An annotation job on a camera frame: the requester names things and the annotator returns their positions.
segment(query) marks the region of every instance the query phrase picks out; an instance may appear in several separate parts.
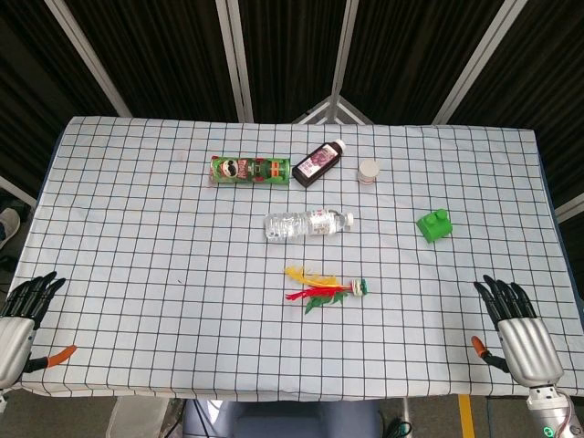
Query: feathered shuttlecock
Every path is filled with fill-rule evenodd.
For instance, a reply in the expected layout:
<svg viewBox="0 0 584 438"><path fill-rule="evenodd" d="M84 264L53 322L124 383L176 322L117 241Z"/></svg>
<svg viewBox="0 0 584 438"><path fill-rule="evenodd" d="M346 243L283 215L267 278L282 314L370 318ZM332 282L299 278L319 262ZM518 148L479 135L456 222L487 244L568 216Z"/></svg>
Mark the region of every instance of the feathered shuttlecock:
<svg viewBox="0 0 584 438"><path fill-rule="evenodd" d="M335 276L309 274L302 267L287 267L284 272L290 278L294 278L298 283L311 286L296 294L286 295L286 299L289 300L310 297L306 313L316 306L328 303L330 300L333 300L333 303L342 301L348 294L347 291L352 291L356 297L367 294L367 283L364 279L353 280L349 286L344 286L340 284Z"/></svg>

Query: bottle label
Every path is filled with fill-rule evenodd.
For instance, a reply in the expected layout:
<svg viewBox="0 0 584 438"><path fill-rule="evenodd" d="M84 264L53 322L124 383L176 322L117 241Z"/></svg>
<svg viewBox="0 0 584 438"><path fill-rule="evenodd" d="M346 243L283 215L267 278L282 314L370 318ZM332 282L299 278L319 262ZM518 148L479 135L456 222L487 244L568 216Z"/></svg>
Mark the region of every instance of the bottle label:
<svg viewBox="0 0 584 438"><path fill-rule="evenodd" d="M330 214L327 210L316 210L310 216L310 225L312 225L313 235L330 235L334 233Z"/></svg>
<svg viewBox="0 0 584 438"><path fill-rule="evenodd" d="M325 167L331 160L333 160L339 153L335 151L332 146L325 144L318 151L313 153L307 160L298 166L298 169L308 178Z"/></svg>

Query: yellow feather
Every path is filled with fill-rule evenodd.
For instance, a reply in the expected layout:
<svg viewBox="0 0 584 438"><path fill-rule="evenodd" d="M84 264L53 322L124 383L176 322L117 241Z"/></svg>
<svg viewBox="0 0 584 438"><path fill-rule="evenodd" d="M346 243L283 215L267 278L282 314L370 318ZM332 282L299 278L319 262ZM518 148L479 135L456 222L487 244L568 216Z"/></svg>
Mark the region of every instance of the yellow feather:
<svg viewBox="0 0 584 438"><path fill-rule="evenodd" d="M303 285L315 287L340 286L335 276L319 276L317 274L305 273L303 267L290 266L286 268L285 272L290 278L294 278L298 283L302 283Z"/></svg>

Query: robotic hand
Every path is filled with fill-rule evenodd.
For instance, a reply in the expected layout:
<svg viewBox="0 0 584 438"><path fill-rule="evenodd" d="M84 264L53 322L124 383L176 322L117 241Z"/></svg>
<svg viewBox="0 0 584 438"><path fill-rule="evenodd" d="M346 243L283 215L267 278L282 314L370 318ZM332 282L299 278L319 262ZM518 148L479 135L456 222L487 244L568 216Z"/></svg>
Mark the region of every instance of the robotic hand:
<svg viewBox="0 0 584 438"><path fill-rule="evenodd" d="M30 349L48 304L65 284L65 278L52 283L56 276L56 272L51 272L26 281L12 291L0 310L0 391L14 385L23 372L58 365L77 349L70 345L50 358L30 359Z"/></svg>
<svg viewBox="0 0 584 438"><path fill-rule="evenodd" d="M474 282L474 287L498 331L505 358L493 356L476 336L472 337L474 350L487 364L511 373L517 383L529 388L527 407L539 436L584 438L571 399L556 389L564 370L548 329L537 317L525 290L490 276L484 279L490 291L479 282Z"/></svg>

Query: red feather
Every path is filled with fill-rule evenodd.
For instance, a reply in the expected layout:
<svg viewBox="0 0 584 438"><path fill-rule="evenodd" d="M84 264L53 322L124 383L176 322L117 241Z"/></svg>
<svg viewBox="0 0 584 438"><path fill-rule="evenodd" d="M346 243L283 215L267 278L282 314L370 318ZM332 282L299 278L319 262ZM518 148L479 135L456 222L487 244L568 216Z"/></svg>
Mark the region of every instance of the red feather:
<svg viewBox="0 0 584 438"><path fill-rule="evenodd" d="M306 297L332 297L340 290L350 289L350 286L334 286L334 287L311 287L310 289L305 289L302 292L297 292L296 294L287 294L286 299L295 300L297 298Z"/></svg>

